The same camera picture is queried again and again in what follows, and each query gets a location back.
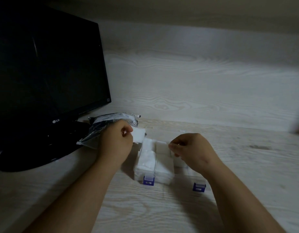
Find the white wall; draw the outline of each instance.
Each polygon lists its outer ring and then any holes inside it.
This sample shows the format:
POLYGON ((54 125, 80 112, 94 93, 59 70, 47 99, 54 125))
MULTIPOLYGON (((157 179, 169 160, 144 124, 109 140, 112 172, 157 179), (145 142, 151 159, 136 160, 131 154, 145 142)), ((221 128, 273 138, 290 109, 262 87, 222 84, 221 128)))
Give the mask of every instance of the white wall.
POLYGON ((299 35, 92 20, 112 97, 95 115, 276 131, 299 123, 299 35))

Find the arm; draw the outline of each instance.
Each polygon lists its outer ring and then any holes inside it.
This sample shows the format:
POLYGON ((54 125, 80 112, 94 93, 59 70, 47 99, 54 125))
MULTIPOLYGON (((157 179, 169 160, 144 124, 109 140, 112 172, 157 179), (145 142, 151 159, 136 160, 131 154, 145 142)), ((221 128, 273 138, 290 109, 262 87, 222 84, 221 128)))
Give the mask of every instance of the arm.
POLYGON ((131 132, 132 127, 123 120, 108 126, 101 135, 96 162, 24 233, 91 232, 107 188, 131 151, 131 132))
POLYGON ((202 135, 182 134, 169 148, 209 181, 228 232, 285 232, 202 135))

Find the white foam block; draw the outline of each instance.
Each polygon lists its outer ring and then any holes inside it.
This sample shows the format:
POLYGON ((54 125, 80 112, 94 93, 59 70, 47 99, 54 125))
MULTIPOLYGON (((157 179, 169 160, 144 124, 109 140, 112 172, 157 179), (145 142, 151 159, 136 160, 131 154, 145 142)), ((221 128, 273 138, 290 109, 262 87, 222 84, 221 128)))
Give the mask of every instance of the white foam block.
POLYGON ((173 159, 163 154, 156 154, 155 173, 160 172, 174 176, 173 159))
POLYGON ((187 164, 184 162, 181 157, 176 157, 173 152, 171 152, 171 156, 173 158, 173 164, 175 167, 183 167, 186 168, 187 164))
POLYGON ((142 151, 139 156, 138 163, 136 165, 137 169, 154 171, 156 164, 156 154, 154 151, 142 151))
POLYGON ((142 143, 142 150, 155 151, 155 147, 156 147, 156 140, 144 138, 142 143))
POLYGON ((163 141, 156 141, 156 153, 170 156, 170 149, 168 144, 163 141))
POLYGON ((133 136, 133 142, 142 143, 145 137, 145 128, 133 127, 131 135, 133 136))
POLYGON ((189 176, 203 177, 200 173, 194 171, 194 170, 191 169, 190 167, 188 167, 188 175, 189 175, 189 176))

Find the desk surface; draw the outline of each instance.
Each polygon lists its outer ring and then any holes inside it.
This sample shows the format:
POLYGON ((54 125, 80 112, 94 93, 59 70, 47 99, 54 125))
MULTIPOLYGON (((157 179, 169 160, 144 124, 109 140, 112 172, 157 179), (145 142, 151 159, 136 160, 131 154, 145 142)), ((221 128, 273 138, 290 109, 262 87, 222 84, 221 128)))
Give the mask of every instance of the desk surface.
MULTIPOLYGON (((299 136, 285 132, 140 119, 149 138, 199 132, 288 232, 299 232, 299 136)), ((134 145, 106 193, 93 232, 221 232, 212 192, 134 181, 134 145)), ((0 172, 0 232, 23 231, 95 160, 81 149, 18 173, 0 172)))

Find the monitor base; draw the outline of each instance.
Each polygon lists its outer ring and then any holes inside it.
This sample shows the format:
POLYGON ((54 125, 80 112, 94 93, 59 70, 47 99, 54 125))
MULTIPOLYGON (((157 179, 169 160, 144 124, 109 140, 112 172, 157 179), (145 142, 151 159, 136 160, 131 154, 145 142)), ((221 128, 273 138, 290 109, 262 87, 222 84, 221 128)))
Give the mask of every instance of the monitor base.
POLYGON ((60 122, 12 144, 0 154, 0 171, 25 171, 58 160, 81 147, 76 142, 85 137, 89 127, 82 122, 60 122))

